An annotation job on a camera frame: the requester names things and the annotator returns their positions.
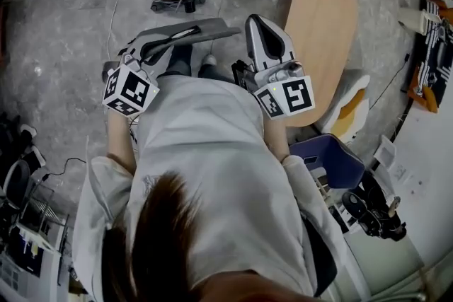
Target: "oval tabletop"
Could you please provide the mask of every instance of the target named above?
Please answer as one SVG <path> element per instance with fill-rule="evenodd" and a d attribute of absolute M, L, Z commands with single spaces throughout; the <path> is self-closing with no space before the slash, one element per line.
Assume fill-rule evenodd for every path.
<path fill-rule="evenodd" d="M 307 126 L 327 111 L 348 60 L 357 18 L 357 0 L 291 1 L 285 32 L 311 77 L 315 108 L 288 117 L 287 126 Z"/>

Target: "gray tile floor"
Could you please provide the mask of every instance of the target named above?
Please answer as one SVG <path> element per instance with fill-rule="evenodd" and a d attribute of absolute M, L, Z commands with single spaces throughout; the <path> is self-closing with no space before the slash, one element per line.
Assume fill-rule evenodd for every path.
<path fill-rule="evenodd" d="M 113 21 L 110 53 L 115 54 L 139 31 L 159 25 L 220 16 L 243 27 L 250 13 L 281 22 L 288 0 L 207 0 L 194 14 L 155 14 L 150 0 L 119 0 Z M 357 35 L 348 67 L 371 75 L 373 103 L 412 47 L 413 34 L 396 21 L 400 5 L 419 0 L 359 0 Z M 10 115 L 20 114 L 38 129 L 35 143 L 47 159 L 47 169 L 62 170 L 68 157 L 85 158 L 86 137 L 91 147 L 105 147 L 105 115 L 101 106 L 101 69 L 107 60 L 106 40 L 115 0 L 13 0 L 8 18 L 10 64 L 0 78 L 0 101 Z M 207 42 L 196 47 L 218 58 L 225 71 L 246 58 L 244 36 Z M 403 113 L 406 97 L 399 92 L 401 72 L 371 110 L 352 149 L 370 163 L 379 135 L 390 136 Z M 84 166 L 70 163 L 68 171 L 47 183 L 57 191 L 60 209 L 74 212 L 84 181 Z"/>

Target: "brown hair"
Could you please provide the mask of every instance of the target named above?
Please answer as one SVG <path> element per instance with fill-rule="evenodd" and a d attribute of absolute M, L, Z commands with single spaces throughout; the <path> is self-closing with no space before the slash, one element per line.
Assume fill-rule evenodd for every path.
<path fill-rule="evenodd" d="M 188 282 L 194 216 L 195 205 L 185 202 L 182 180 L 174 173 L 162 175 L 140 212 L 133 246 L 127 246 L 122 215 L 105 232 L 104 301 L 194 301 Z"/>

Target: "white shirt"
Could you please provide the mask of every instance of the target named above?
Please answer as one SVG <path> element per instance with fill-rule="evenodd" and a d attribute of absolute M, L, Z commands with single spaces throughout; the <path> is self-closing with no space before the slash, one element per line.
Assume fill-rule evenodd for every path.
<path fill-rule="evenodd" d="M 196 193 L 198 200 L 197 234 L 189 253 L 193 286 L 216 273 L 250 269 L 312 296 L 316 274 L 299 209 L 315 221 L 337 265 L 344 240 L 303 160 L 290 156 L 282 165 L 269 152 L 262 112 L 244 89 L 184 76 L 167 76 L 159 87 L 140 116 L 135 175 L 107 158 L 88 164 L 72 244 L 84 287 L 102 301 L 99 264 L 109 220 L 99 217 L 108 211 L 98 200 L 104 198 L 112 217 L 127 204 L 133 241 L 153 181 L 175 171 L 185 182 L 187 198 Z M 103 196 L 96 196 L 94 188 Z"/>

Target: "white shoe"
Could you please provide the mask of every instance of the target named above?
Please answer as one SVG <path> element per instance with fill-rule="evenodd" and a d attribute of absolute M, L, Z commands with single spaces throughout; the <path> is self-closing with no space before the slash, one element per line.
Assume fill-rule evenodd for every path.
<path fill-rule="evenodd" d="M 217 59 L 212 54 L 206 54 L 201 60 L 201 65 L 210 64 L 211 66 L 217 65 Z"/>
<path fill-rule="evenodd" d="M 35 145 L 31 146 L 31 151 L 35 154 L 41 167 L 45 166 L 45 159 Z"/>
<path fill-rule="evenodd" d="M 27 124 L 22 124 L 19 127 L 19 131 L 20 132 L 22 132 L 22 131 L 30 132 L 31 138 L 35 137 L 38 134 L 38 132 L 36 131 L 36 128 L 28 126 Z"/>

